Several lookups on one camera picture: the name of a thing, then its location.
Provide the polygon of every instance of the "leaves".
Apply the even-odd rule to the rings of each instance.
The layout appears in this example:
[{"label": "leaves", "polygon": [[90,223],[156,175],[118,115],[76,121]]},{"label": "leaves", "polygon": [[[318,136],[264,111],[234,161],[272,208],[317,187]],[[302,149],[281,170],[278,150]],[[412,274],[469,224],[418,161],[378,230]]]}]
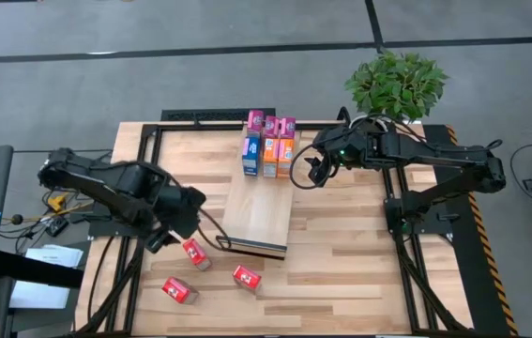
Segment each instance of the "leaves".
[{"label": "leaves", "polygon": [[379,54],[370,63],[361,63],[344,83],[353,94],[357,109],[415,120],[430,113],[443,96],[448,76],[418,54]]}]

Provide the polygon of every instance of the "red and white can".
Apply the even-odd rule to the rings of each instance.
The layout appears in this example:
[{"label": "red and white can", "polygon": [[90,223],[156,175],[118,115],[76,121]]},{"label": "red and white can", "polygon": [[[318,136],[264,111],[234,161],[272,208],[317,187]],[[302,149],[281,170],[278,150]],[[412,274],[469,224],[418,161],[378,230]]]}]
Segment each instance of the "red and white can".
[{"label": "red and white can", "polygon": [[199,296],[199,291],[176,277],[169,277],[161,289],[180,304],[192,304]]},{"label": "red and white can", "polygon": [[194,264],[197,269],[203,271],[211,267],[211,261],[207,258],[205,250],[199,245],[199,242],[193,238],[187,240],[182,244],[184,251],[187,252],[187,255],[190,257],[192,264]]},{"label": "red and white can", "polygon": [[235,282],[252,293],[257,292],[259,288],[259,282],[262,280],[262,276],[257,273],[239,265],[235,272],[232,274],[235,278]]}]

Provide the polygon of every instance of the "wooden cutting board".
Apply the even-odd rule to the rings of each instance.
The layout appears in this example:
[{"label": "wooden cutting board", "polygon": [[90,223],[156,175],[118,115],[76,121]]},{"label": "wooden cutting board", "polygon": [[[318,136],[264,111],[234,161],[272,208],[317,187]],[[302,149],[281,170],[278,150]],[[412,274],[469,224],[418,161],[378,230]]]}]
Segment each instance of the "wooden cutting board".
[{"label": "wooden cutting board", "polygon": [[[284,258],[295,187],[288,177],[263,177],[261,159],[257,177],[243,173],[242,145],[246,135],[243,129],[222,227],[230,238],[232,250]],[[295,136],[295,153],[300,135],[298,131]],[[218,237],[218,241],[227,245],[223,237]]]}]

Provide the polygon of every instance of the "wooden tabletop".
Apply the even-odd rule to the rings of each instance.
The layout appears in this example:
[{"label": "wooden tabletop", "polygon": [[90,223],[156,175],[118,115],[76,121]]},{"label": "wooden tabletop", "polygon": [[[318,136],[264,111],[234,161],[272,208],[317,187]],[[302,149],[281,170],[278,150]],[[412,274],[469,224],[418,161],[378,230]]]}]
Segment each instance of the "wooden tabletop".
[{"label": "wooden tabletop", "polygon": [[[142,122],[120,124],[113,161],[136,160],[142,126]],[[419,125],[412,128],[423,132]],[[163,134],[160,166],[183,184],[204,192],[205,210],[218,222],[222,222],[230,190],[231,164],[239,150],[240,133]],[[308,145],[316,133],[301,132],[300,147]],[[301,165],[297,171],[299,182],[308,183],[306,172],[307,166]],[[412,190],[435,184],[429,166],[408,166],[406,176]],[[371,170],[341,170],[322,189],[296,189],[283,261],[219,252],[199,236],[193,237],[213,262],[205,272],[191,264],[179,245],[164,247],[157,254],[145,253],[132,334],[410,332],[399,263],[382,208],[385,197],[382,174]],[[202,220],[200,226],[211,238],[218,234],[207,220]],[[454,316],[471,327],[452,247],[437,235],[420,239],[431,287]],[[93,312],[111,289],[119,240],[114,240],[99,273]],[[86,322],[90,287],[106,242],[106,238],[99,238],[91,245],[76,308],[78,327]],[[134,246],[130,245],[129,257]],[[238,264],[263,276],[256,296],[235,285],[232,272]],[[175,303],[160,289],[169,276],[194,285],[200,298],[192,305]],[[425,327],[421,295],[417,287],[414,289],[420,326]],[[127,299],[125,289],[118,307],[117,329],[123,328]]]}]

